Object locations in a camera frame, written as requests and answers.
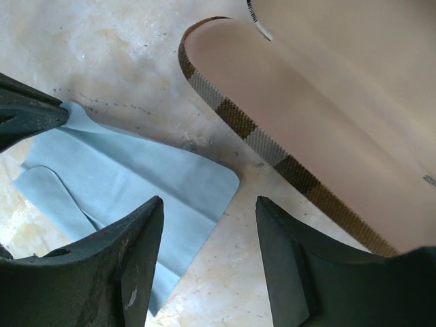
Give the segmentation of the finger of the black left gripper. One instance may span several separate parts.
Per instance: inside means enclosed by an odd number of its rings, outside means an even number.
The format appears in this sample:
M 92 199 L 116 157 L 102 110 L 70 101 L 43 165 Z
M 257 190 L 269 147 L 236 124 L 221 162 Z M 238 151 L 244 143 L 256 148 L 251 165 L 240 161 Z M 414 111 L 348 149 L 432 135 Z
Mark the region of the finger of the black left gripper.
M 61 100 L 2 74 L 1 151 L 64 125 L 69 112 L 61 104 Z

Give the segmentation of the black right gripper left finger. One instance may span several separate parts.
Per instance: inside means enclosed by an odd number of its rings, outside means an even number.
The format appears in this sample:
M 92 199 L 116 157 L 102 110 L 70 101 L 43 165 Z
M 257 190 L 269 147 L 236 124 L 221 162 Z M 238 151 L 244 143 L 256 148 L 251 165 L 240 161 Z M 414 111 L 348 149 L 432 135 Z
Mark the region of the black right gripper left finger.
M 1 248 L 2 326 L 143 326 L 164 226 L 154 196 L 43 257 Z

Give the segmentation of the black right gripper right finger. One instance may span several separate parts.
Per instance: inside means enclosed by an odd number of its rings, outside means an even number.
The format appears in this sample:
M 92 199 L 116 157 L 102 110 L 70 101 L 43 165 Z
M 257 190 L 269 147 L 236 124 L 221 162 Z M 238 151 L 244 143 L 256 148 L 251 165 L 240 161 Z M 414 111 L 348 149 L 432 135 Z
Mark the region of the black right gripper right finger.
M 435 248 L 384 258 L 341 243 L 267 197 L 255 206 L 275 326 L 434 326 Z

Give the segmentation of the light blue cloth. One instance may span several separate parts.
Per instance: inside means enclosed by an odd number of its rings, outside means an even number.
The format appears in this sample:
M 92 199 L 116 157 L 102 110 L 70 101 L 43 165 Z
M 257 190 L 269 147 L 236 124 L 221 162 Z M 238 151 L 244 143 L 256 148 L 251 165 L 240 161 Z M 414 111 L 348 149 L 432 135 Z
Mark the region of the light blue cloth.
M 14 186 L 71 241 L 159 196 L 164 226 L 149 304 L 156 315 L 221 219 L 239 179 L 195 153 L 96 123 L 76 103 L 62 108 L 67 123 L 35 138 Z

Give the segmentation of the plaid brown glasses case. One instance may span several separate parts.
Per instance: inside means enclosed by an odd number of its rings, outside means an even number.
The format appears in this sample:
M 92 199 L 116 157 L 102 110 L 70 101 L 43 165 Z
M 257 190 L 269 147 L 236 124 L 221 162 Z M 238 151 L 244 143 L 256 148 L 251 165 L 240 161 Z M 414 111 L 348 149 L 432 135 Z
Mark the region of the plaid brown glasses case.
M 435 2 L 249 1 L 178 59 L 220 118 L 368 250 L 435 244 Z

